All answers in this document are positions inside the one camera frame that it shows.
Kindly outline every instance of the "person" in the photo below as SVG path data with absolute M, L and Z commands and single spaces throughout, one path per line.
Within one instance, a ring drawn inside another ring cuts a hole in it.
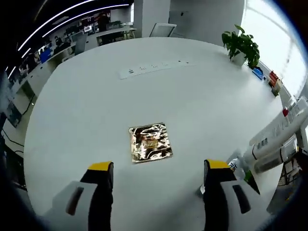
M 102 13 L 98 20 L 98 28 L 100 29 L 100 32 L 107 30 L 108 23 L 110 23 L 110 18 L 106 15 L 106 13 Z
M 56 40 L 56 45 L 57 45 L 57 47 L 60 47 L 61 44 L 63 43 L 63 42 L 62 42 L 62 39 L 59 38 L 58 36 L 55 36 L 54 39 Z

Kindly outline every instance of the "blue object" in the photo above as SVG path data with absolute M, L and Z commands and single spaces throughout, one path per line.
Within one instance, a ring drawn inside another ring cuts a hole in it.
M 263 73 L 259 69 L 254 68 L 252 73 L 254 73 L 259 79 L 263 80 Z
M 40 58 L 40 61 L 41 61 L 42 64 L 49 59 L 50 53 L 51 53 L 50 48 L 47 48 L 44 52 L 40 53 L 39 58 Z

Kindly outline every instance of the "white chair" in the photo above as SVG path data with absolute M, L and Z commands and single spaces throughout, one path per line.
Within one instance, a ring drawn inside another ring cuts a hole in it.
M 176 27 L 176 24 L 155 23 L 150 37 L 170 37 Z

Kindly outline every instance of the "chair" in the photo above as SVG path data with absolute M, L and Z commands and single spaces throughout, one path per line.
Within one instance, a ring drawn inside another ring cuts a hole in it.
M 87 36 L 88 34 L 83 34 L 82 36 L 79 36 L 77 42 L 76 42 L 76 45 L 75 45 L 75 52 L 74 54 L 71 54 L 70 56 L 68 57 L 65 57 L 62 59 L 62 63 L 65 62 L 66 60 L 78 55 L 78 54 L 81 54 L 85 51 L 85 48 L 86 48 L 86 42 L 87 42 Z
M 170 37 L 176 27 L 176 24 L 155 23 L 150 37 Z

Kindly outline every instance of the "green plant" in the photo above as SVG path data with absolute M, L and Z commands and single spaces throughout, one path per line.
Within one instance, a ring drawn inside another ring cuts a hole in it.
M 236 35 L 235 31 L 223 32 L 221 35 L 223 46 L 227 47 L 230 60 L 240 52 L 243 52 L 246 55 L 245 59 L 248 60 L 248 66 L 253 69 L 259 63 L 260 53 L 258 45 L 252 41 L 254 38 L 252 35 L 246 35 L 244 29 L 238 25 L 235 25 L 235 27 L 241 31 L 241 34 Z

